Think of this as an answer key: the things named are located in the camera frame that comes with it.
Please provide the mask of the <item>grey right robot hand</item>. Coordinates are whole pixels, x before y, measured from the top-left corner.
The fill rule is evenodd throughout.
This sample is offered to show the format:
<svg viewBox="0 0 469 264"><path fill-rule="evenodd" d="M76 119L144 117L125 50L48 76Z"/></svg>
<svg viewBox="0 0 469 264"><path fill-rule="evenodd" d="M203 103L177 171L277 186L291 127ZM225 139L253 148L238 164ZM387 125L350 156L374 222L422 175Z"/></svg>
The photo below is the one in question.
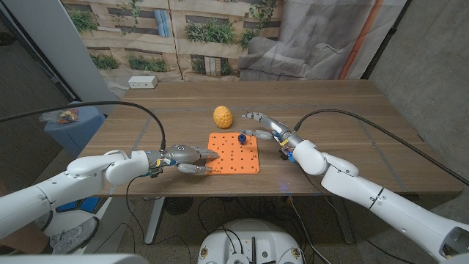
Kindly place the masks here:
<svg viewBox="0 0 469 264"><path fill-rule="evenodd" d="M255 136L262 140L275 139L281 146L288 147L292 150L303 141L302 137L291 131L284 123L263 113L248 112L243 115L243 118L256 120L265 130L241 130L241 134Z"/></svg>

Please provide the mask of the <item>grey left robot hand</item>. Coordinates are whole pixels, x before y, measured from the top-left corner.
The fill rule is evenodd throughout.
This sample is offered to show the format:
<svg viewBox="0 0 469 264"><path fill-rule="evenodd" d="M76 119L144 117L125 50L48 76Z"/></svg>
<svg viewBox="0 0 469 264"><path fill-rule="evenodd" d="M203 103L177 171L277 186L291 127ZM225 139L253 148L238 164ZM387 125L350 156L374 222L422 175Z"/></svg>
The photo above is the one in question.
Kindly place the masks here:
<svg viewBox="0 0 469 264"><path fill-rule="evenodd" d="M204 159L217 159L219 154L203 147L188 145L173 145L165 150L147 151L149 161L149 171L153 175L163 172L165 166L176 166L185 174L199 174L210 172L212 169L207 166L196 165L196 161Z"/></svg>

